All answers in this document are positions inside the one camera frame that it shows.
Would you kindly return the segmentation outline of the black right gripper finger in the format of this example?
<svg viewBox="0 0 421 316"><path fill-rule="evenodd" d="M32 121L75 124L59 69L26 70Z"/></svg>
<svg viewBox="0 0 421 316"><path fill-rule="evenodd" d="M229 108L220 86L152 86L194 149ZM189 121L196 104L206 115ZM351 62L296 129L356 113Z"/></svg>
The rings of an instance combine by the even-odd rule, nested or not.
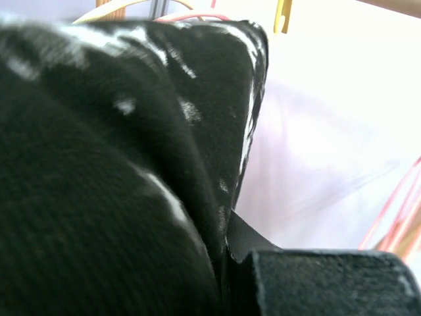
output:
<svg viewBox="0 0 421 316"><path fill-rule="evenodd" d="M281 249L235 213L226 245L228 315L420 315L413 274L391 253Z"/></svg>

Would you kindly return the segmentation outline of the yellow hanger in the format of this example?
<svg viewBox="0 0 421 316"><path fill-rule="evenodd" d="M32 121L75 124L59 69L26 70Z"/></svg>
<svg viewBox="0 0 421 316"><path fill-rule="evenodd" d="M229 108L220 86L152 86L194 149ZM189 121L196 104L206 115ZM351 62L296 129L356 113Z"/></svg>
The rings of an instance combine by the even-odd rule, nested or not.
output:
<svg viewBox="0 0 421 316"><path fill-rule="evenodd" d="M95 8L82 15L80 18L77 18L73 22L73 24L102 19L121 20L126 17L126 7L138 3L144 3L144 1L96 1ZM276 8L274 11L274 21L272 27L273 34L287 33L289 18L291 14L291 5L292 1L277 1ZM166 13L153 13L152 19L155 20L156 18L159 18L164 15L166 15Z"/></svg>

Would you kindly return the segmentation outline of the wooden clothes rack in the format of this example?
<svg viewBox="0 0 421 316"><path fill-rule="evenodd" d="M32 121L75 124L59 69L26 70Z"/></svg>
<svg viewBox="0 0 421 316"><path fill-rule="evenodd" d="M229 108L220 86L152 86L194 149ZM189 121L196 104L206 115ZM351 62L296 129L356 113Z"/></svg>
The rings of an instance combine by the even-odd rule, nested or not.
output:
<svg viewBox="0 0 421 316"><path fill-rule="evenodd" d="M243 18L240 15L239 11L241 9L240 8L241 5L246 5L247 1L234 1L236 3L234 3L235 5L234 4L231 5L231 7L228 4L221 4L222 2L230 2L230 1L217 1L217 4L216 4L217 12L230 16L232 18L231 20L240 20L241 18ZM295 14L292 12L295 9L292 9L292 8L294 6L294 3L298 3L298 2L300 1L292 1L289 25L288 25L288 29L286 33L290 35L288 39L293 39L292 33L294 34L297 33L298 35L300 35L302 31L304 30L306 31L305 32L306 34L310 34L309 32L316 31L317 27L318 27L317 30L324 28L323 30L320 31L322 32L323 38L327 35L339 36L341 34L345 34L345 31L351 32L352 34L356 33L357 31L361 31L361 32L368 31L369 27L373 27L377 29L378 32L385 31L386 35L396 35L398 37L398 40L403 40L403 37L405 34L408 36L412 34L412 35L416 35L420 37L420 1L348 1L348 3L350 3L351 5L354 5L355 3L360 5L360 8L358 10L353 9L351 10L352 12L349 11L348 13L343 13L343 14L342 13L339 14L338 10L339 9L345 10L346 1L301 1L304 5L304 9L303 10L300 9L302 13ZM365 26L366 24L363 26L362 20L363 20L364 14L369 16L368 26ZM400 30L399 27L402 26L403 28L403 24L405 21L407 21L408 23L413 22L416 24L416 26L414 27L405 26L406 28L412 28L412 30ZM344 30L339 31L340 29L339 22L346 22L345 23L346 30L344 29ZM280 39L285 38L285 36L281 36L280 34L273 34L273 31L271 30L269 31L269 35L270 35L269 38L270 40L275 40L279 42ZM297 42L298 35L294 35L296 43L298 43ZM399 44L398 48L401 49L403 48L403 46ZM392 79L398 79L398 74L394 74L394 73L392 74L391 67L396 66L394 68L395 70L403 70L404 66L399 66L398 61L409 62L409 57L402 57L401 59L400 57L389 58L385 56L386 53L392 53L396 51L396 49L384 48L384 49L381 49L380 51L380 55L381 55L380 57L383 58L382 61L386 60L385 65L382 64L380 67L380 70L382 71L384 70L385 74L380 74L380 72L378 74L380 75L380 79L382 80L387 79L387 80L378 82L378 84L380 83L391 84L391 88L384 88L385 92L392 92L392 88L393 89L398 88L398 84L392 83L391 81ZM380 57L373 57L374 61L380 62L381 61ZM420 158L420 149L416 149L415 152L416 152L416 159L410 158L410 167L418 158ZM397 183L392 185L393 186L392 191L404 175L400 176L400 178L398 178ZM396 211L398 211L399 208L403 206L403 199L407 196L407 192L409 188L411 187L412 183L413 181L409 180L409 183L401 190L401 193L399 194L398 198L395 200L395 203L393 204L393 208L390 209L390 211L393 210L392 212L394 212L394 216L392 218L393 220L390 224L392 224L394 221ZM420 195L420 174L418 175L418 181L416 183L414 191L412 192L410 202L407 205L407 208L405 209L406 214L403 216L401 220L403 220L406 217L412 203L418 197L418 195ZM381 209L378 212L375 212L376 213L375 218L377 217ZM372 225L374 220L368 222L370 226ZM380 242L384 239L385 234L389 232L390 224L386 225L386 218L385 218L383 225L379 227L377 233L378 232L380 233L380 230L383 229L382 227L384 225L385 225L386 231L380 234L381 238L378 242L374 244L373 246L374 249L384 251L384 249L380 249Z"/></svg>

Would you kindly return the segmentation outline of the black white patterned trousers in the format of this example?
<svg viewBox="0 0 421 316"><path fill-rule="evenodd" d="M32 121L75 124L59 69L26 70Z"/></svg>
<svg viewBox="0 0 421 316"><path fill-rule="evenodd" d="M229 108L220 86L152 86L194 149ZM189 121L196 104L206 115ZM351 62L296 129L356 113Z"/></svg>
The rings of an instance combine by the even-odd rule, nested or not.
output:
<svg viewBox="0 0 421 316"><path fill-rule="evenodd" d="M1 314L225 315L249 21L1 17Z"/></svg>

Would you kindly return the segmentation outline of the empty pink hanger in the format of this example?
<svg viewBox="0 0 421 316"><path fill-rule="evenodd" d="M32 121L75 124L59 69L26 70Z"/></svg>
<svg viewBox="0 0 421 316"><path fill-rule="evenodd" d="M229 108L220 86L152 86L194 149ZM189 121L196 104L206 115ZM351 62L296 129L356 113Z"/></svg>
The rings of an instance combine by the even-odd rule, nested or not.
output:
<svg viewBox="0 0 421 316"><path fill-rule="evenodd" d="M403 206L399 208L398 211L396 211L394 221L392 224L390 224L389 232L387 232L384 236L384 239L380 242L380 249L387 248L389 241L391 239L391 235L393 234L393 229L396 224L399 223L399 221L403 218L403 216L406 214L405 209L407 208L407 205L410 202L412 192L415 189L416 183L418 181L418 175L420 174L420 158L418 158L408 169L408 171L405 173L405 175L400 179L396 187L393 189L390 196L387 198L384 206L382 207L381 211L375 218L374 222L370 226L368 232L364 236L364 239L360 243L358 249L359 250L365 250L368 248L369 243L372 241L373 236L377 233L379 227L383 225L385 218L393 211L390 209L393 208L393 204L395 203L395 200L398 198L399 194L401 193L401 190L409 183L409 180L412 180L413 183L411 184L411 187L409 188L407 192L407 196L403 199Z"/></svg>
<svg viewBox="0 0 421 316"><path fill-rule="evenodd" d="M395 219L384 242L384 251L394 253L405 263L420 251L420 195L414 200L403 220Z"/></svg>

